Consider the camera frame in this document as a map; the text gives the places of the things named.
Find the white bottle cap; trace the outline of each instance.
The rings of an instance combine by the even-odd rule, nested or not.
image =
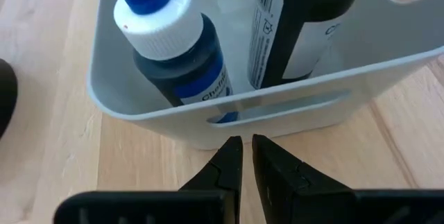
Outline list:
[[[136,14],[126,0],[117,0],[114,20],[140,55],[158,61],[188,51],[203,30],[202,15],[193,0],[169,0],[148,14]]]

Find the plastic storage caddy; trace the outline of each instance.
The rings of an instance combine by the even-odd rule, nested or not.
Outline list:
[[[200,149],[233,135],[269,137],[340,123],[372,97],[444,52],[444,0],[356,0],[311,78],[253,90],[247,78],[255,0],[197,0],[214,22],[234,96],[171,107],[137,70],[116,27],[116,0],[100,0],[87,81],[107,114]],[[211,123],[232,111],[240,119]]]

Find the bottle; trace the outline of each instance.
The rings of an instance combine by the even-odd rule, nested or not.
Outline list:
[[[117,0],[114,20],[134,47],[136,67],[173,106],[232,95],[216,29],[194,0]]]
[[[257,0],[248,77],[256,88],[310,76],[354,0]]]

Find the wooden surface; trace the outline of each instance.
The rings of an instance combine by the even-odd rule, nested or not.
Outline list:
[[[0,0],[0,58],[19,78],[0,141],[0,223],[50,223],[92,189],[177,189],[214,154],[102,114],[85,78],[99,0]],[[355,188],[444,188],[444,59],[329,128],[274,139]],[[242,223],[263,223],[250,145]]]

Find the bottle label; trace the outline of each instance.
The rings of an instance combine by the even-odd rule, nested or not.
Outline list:
[[[198,79],[173,89],[173,93],[180,98],[183,104],[207,101],[213,98],[232,95],[232,87],[228,78],[227,69],[219,52],[215,62]],[[212,119],[215,123],[235,121],[238,112],[230,112]]]
[[[328,21],[305,23],[282,78],[294,79],[311,73],[330,45],[330,40],[343,18],[344,15]]]
[[[264,79],[283,6],[284,0],[257,0],[248,62],[248,77],[256,89],[260,88]]]

